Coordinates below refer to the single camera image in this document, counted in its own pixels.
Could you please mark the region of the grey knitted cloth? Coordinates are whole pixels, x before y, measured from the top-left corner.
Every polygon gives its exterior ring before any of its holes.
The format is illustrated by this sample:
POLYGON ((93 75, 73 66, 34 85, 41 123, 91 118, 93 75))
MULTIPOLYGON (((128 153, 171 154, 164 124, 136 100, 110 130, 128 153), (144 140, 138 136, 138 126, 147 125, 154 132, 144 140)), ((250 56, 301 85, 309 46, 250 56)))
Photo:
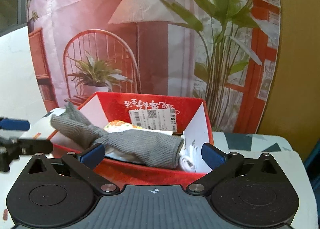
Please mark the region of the grey knitted cloth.
POLYGON ((142 129, 108 133, 94 126, 72 103, 67 104, 62 115, 52 115, 50 124, 83 149, 101 143, 105 149, 112 147, 133 155, 149 167, 175 169, 184 144, 180 136, 142 129))

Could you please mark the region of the printed room scene backdrop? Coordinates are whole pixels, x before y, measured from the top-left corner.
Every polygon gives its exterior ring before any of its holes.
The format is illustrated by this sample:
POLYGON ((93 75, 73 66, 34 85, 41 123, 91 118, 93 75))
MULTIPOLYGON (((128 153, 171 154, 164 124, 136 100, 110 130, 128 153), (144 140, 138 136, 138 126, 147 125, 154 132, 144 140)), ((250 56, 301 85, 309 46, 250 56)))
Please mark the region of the printed room scene backdrop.
POLYGON ((27 0, 27 11, 47 110, 98 91, 194 97, 213 130, 258 130, 279 0, 27 0))

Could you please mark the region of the red strawberry cardboard box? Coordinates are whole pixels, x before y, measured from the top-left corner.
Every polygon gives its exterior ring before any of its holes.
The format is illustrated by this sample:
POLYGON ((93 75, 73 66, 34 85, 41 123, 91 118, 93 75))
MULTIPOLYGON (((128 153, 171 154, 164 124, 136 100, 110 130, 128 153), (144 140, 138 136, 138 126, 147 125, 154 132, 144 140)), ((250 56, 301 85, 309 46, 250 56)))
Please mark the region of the red strawberry cardboard box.
POLYGON ((199 98, 96 92, 51 116, 51 141, 64 151, 104 146, 97 171, 122 184, 183 185, 210 172, 201 149, 213 142, 199 98))

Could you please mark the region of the white knotted cloth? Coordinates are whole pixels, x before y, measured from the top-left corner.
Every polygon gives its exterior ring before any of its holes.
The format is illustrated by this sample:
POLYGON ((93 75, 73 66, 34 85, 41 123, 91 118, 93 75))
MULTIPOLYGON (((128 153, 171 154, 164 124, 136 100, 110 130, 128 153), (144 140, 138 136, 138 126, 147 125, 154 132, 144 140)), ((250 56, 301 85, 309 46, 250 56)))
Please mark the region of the white knotted cloth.
MULTIPOLYGON (((186 143, 184 142, 179 153, 177 168, 185 172, 196 173, 197 171, 196 153, 197 153, 197 147, 195 146, 194 142, 190 146, 186 146, 186 143)), ((105 157, 109 159, 117 160, 117 161, 143 165, 143 163, 137 157, 133 155, 121 153, 112 147, 107 148, 105 157)))

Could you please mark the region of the white cartoon print tablecloth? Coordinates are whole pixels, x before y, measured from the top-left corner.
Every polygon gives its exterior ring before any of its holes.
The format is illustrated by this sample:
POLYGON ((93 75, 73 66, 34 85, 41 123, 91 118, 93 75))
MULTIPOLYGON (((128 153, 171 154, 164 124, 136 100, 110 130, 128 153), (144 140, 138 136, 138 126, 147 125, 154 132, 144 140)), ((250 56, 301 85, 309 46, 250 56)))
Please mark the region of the white cartoon print tablecloth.
POLYGON ((244 157, 210 195, 188 194, 188 185, 125 185, 96 195, 61 157, 1 147, 3 228, 294 228, 299 218, 295 187, 269 153, 244 157))

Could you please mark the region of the orange floral fabric pouch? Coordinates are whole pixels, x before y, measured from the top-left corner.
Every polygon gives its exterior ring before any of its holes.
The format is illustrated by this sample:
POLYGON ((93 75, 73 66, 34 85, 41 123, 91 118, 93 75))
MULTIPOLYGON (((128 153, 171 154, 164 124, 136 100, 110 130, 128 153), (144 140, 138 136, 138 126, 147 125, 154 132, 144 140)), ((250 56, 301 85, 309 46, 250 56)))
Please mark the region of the orange floral fabric pouch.
POLYGON ((107 131, 108 133, 118 133, 118 132, 122 132, 125 130, 131 130, 131 129, 142 129, 143 130, 143 128, 140 126, 135 126, 131 123, 123 122, 120 120, 115 120, 115 121, 109 122, 103 129, 105 131, 107 131))

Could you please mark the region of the yellow board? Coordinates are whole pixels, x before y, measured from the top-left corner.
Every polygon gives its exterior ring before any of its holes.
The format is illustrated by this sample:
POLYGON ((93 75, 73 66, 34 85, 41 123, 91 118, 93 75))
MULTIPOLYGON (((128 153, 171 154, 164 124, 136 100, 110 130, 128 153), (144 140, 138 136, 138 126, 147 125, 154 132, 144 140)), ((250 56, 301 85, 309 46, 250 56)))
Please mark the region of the yellow board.
POLYGON ((258 132, 306 159, 319 140, 319 0, 280 0, 276 74, 258 132))

